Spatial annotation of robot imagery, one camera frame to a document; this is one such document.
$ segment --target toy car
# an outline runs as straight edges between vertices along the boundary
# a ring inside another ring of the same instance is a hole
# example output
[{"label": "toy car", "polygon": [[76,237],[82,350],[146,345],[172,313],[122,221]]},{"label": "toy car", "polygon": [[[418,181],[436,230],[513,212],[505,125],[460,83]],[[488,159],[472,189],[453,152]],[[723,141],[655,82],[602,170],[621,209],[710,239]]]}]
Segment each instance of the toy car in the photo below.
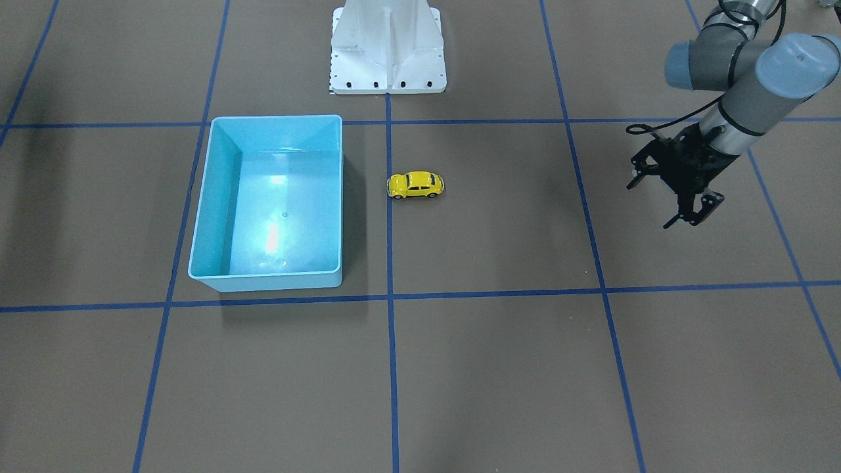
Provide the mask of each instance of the toy car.
[{"label": "toy car", "polygon": [[386,184],[389,197],[392,199],[403,199],[404,197],[433,198],[444,192],[444,179],[427,171],[395,174],[389,178]]}]

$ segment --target light blue container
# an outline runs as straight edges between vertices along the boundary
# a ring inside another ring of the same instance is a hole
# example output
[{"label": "light blue container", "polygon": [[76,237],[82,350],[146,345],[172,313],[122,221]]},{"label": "light blue container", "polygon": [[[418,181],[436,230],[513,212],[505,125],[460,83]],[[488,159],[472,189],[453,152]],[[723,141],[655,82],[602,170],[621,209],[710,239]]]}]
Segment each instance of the light blue container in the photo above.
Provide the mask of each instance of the light blue container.
[{"label": "light blue container", "polygon": [[220,291],[341,284],[341,117],[210,124],[188,273]]}]

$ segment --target white metal base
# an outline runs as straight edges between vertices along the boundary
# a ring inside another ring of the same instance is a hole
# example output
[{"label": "white metal base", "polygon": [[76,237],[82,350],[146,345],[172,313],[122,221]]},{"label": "white metal base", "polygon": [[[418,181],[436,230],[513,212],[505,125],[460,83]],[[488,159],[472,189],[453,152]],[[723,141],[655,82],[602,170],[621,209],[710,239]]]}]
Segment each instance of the white metal base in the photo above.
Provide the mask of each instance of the white metal base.
[{"label": "white metal base", "polygon": [[347,0],[333,12],[330,91],[440,93],[441,12],[426,0]]}]

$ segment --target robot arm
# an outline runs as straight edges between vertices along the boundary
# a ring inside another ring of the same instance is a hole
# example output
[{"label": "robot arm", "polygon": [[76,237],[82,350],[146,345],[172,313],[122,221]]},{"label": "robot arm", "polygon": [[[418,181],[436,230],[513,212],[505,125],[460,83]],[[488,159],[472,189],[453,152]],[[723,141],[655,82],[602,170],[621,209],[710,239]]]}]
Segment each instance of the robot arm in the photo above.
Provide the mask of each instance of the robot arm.
[{"label": "robot arm", "polygon": [[[709,183],[748,148],[808,100],[838,78],[841,40],[832,36],[790,34],[776,42],[753,40],[774,0],[739,0],[722,4],[707,17],[695,41],[672,48],[666,60],[666,80],[678,88],[726,91],[698,124],[675,138],[656,129],[632,125],[653,140],[631,160],[636,177],[660,178],[677,194],[677,220],[696,226],[724,201]],[[701,208],[696,210],[696,196]]]}]

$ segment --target light blue cap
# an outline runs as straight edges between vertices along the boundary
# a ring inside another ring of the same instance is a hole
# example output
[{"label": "light blue cap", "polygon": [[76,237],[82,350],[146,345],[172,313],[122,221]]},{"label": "light blue cap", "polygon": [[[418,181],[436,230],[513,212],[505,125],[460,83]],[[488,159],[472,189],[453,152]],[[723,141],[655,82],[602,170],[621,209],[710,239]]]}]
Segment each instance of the light blue cap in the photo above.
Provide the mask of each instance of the light blue cap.
[{"label": "light blue cap", "polygon": [[674,88],[692,89],[692,75],[689,70],[689,46],[685,41],[672,46],[666,56],[666,82]]},{"label": "light blue cap", "polygon": [[838,46],[832,36],[822,38],[791,33],[759,55],[756,77],[763,87],[783,98],[811,97],[838,76],[841,67]]}]

